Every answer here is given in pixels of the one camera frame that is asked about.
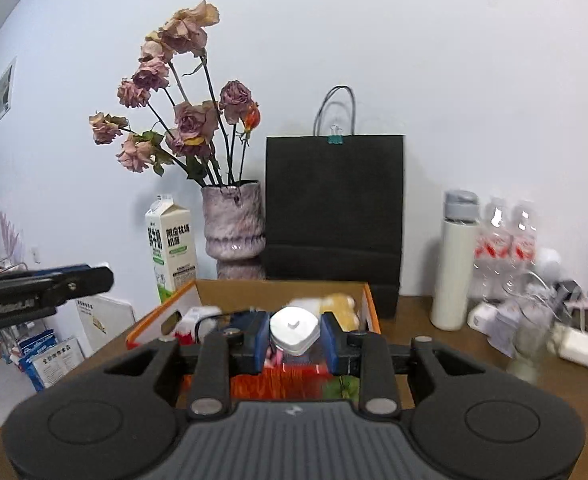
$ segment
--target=white thermos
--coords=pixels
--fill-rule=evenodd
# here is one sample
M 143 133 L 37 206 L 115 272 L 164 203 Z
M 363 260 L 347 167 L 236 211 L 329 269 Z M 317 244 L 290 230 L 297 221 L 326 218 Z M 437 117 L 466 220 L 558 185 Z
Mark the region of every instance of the white thermos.
M 445 193 L 436 291 L 431 323 L 441 330 L 459 330 L 468 313 L 468 289 L 478 238 L 478 197 L 451 190 Z

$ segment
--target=bag handle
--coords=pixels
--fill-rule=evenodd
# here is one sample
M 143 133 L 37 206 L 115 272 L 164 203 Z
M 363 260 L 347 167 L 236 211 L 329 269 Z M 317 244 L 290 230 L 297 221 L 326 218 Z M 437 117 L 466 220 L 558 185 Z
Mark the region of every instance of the bag handle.
M 347 93 L 349 93 L 349 98 L 351 100 L 351 127 L 349 134 L 354 135 L 354 130 L 356 128 L 356 99 L 354 98 L 354 90 L 352 90 L 349 86 L 337 85 L 327 92 L 327 95 L 325 96 L 325 99 L 323 99 L 321 107 L 318 109 L 316 113 L 316 117 L 314 118 L 314 126 L 312 128 L 313 137 L 320 137 L 321 117 L 323 115 L 323 111 L 325 110 L 325 107 L 327 106 L 327 103 L 329 102 L 331 97 L 341 89 L 345 89 Z

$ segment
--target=vase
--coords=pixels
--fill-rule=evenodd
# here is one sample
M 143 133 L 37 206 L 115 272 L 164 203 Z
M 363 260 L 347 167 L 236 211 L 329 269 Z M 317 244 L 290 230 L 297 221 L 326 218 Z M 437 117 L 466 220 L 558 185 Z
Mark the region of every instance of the vase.
M 265 248 L 261 185 L 255 180 L 201 189 L 205 215 L 205 252 L 218 261 L 220 279 L 260 279 L 255 258 Z

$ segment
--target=gray bottle lid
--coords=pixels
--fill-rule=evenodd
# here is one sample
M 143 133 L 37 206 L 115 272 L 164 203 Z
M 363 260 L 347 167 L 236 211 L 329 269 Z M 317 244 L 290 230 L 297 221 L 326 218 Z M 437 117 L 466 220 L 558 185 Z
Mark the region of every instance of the gray bottle lid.
M 443 214 L 447 220 L 475 222 L 479 217 L 478 197 L 476 193 L 463 189 L 445 192 Z

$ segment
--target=wooden table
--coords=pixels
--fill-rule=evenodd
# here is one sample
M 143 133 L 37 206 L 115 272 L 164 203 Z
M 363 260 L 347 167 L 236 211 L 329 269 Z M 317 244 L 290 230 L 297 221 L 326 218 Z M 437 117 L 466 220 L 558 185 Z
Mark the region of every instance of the wooden table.
M 504 368 L 507 358 L 494 350 L 482 334 L 468 327 L 458 332 L 441 332 L 434 328 L 427 316 L 430 298 L 399 298 L 395 320 L 383 320 L 381 330 L 390 342 L 408 343 L 413 336 L 429 335 L 453 348 L 466 352 L 480 361 Z M 125 352 L 125 335 L 114 339 L 80 367 L 73 375 L 95 367 Z M 401 395 L 405 406 L 411 405 L 407 383 L 399 378 Z M 588 480 L 588 368 L 549 356 L 545 363 L 539 386 L 569 402 L 579 413 L 585 424 L 587 439 L 572 480 Z M 0 442 L 0 480 L 15 480 L 16 476 L 5 457 Z

